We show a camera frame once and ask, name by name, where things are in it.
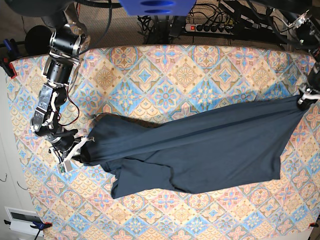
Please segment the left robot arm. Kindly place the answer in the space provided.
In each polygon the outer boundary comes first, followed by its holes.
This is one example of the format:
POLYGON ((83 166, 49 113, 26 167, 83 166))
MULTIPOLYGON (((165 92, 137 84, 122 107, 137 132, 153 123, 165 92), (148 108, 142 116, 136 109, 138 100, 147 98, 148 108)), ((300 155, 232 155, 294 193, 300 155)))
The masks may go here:
POLYGON ((266 13, 258 13, 252 0, 247 4, 255 16, 266 20, 275 35, 286 44, 308 51, 315 59, 315 64, 307 76, 307 81, 299 88, 297 106, 307 110, 320 99, 320 8, 311 0, 256 0, 257 4, 266 7, 266 13), (276 28, 273 10, 278 10, 287 19, 286 31, 293 31, 293 39, 285 38, 276 28))

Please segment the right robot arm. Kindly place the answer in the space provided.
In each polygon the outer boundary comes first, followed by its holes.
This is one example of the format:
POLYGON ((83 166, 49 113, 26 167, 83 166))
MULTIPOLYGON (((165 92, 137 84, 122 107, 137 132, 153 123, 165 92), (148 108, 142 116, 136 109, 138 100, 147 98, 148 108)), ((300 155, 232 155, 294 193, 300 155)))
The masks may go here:
POLYGON ((30 122, 31 131, 51 143, 51 152, 63 161, 71 158, 80 142, 76 129, 66 130, 60 124, 60 107, 69 97, 69 87, 81 65, 81 52, 90 42, 87 29, 79 21, 72 0, 7 0, 15 13, 25 17, 40 17, 52 28, 49 57, 42 74, 47 81, 38 95, 38 105, 30 122))

